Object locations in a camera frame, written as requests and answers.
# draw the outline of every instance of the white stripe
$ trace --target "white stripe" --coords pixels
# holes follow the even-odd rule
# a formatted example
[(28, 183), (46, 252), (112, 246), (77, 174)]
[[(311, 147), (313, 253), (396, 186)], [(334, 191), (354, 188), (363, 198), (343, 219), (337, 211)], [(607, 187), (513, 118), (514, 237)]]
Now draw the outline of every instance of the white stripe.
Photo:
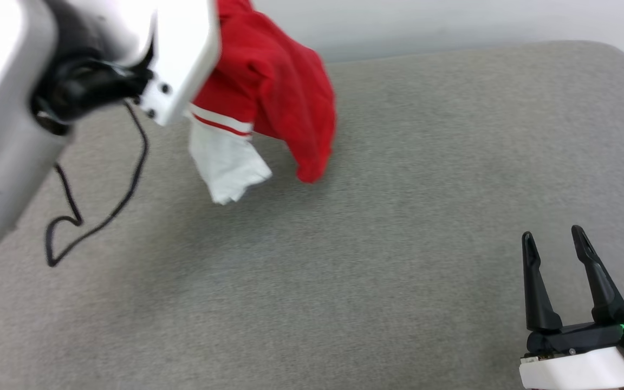
[(240, 131), (240, 133), (252, 133), (253, 126), (251, 123), (240, 122), (235, 118), (230, 118), (230, 116), (214, 113), (213, 111), (208, 111), (208, 109), (194, 106), (194, 104), (189, 104), (189, 112), (192, 114), (196, 114), (201, 119), (216, 122), (219, 125), (228, 126), (233, 130)]

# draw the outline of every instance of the cushioned table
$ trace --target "cushioned table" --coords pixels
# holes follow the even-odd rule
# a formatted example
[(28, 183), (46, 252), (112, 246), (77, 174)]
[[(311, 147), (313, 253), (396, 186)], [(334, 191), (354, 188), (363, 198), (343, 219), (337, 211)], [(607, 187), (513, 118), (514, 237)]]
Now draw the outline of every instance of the cushioned table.
[[(188, 125), (151, 138), (133, 202), (59, 267), (49, 176), (0, 246), (0, 388), (521, 387), (521, 235), (565, 323), (591, 321), (570, 227), (624, 294), (624, 54), (589, 42), (330, 64), (339, 128), (327, 174), (274, 171), (213, 205)], [(89, 224), (129, 183), (121, 108), (62, 158)], [(57, 247), (80, 230), (60, 228)]]

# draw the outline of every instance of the red sweater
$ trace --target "red sweater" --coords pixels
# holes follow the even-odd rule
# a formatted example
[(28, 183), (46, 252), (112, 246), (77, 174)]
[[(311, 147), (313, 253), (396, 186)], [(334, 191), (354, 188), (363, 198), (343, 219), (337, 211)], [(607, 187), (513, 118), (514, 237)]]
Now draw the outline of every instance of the red sweater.
[(193, 103), (284, 140), (298, 163), (297, 177), (314, 182), (324, 173), (336, 127), (334, 91), (322, 60), (249, 0), (218, 0), (218, 15), (222, 53)]

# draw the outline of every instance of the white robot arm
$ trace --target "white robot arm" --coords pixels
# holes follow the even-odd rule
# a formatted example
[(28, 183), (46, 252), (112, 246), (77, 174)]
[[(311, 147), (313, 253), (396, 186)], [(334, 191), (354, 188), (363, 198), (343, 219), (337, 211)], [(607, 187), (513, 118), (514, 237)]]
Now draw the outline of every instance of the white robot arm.
[(212, 0), (0, 0), (0, 241), (15, 228), (73, 123), (134, 98), (179, 118), (216, 64)]

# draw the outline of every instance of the white cloth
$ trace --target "white cloth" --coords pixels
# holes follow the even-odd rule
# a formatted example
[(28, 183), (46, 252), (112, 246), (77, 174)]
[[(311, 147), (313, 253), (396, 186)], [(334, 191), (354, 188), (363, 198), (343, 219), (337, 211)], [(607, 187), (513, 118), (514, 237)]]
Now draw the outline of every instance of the white cloth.
[(190, 104), (189, 154), (206, 182), (213, 202), (237, 202), (250, 185), (271, 177), (252, 145), (252, 124)]

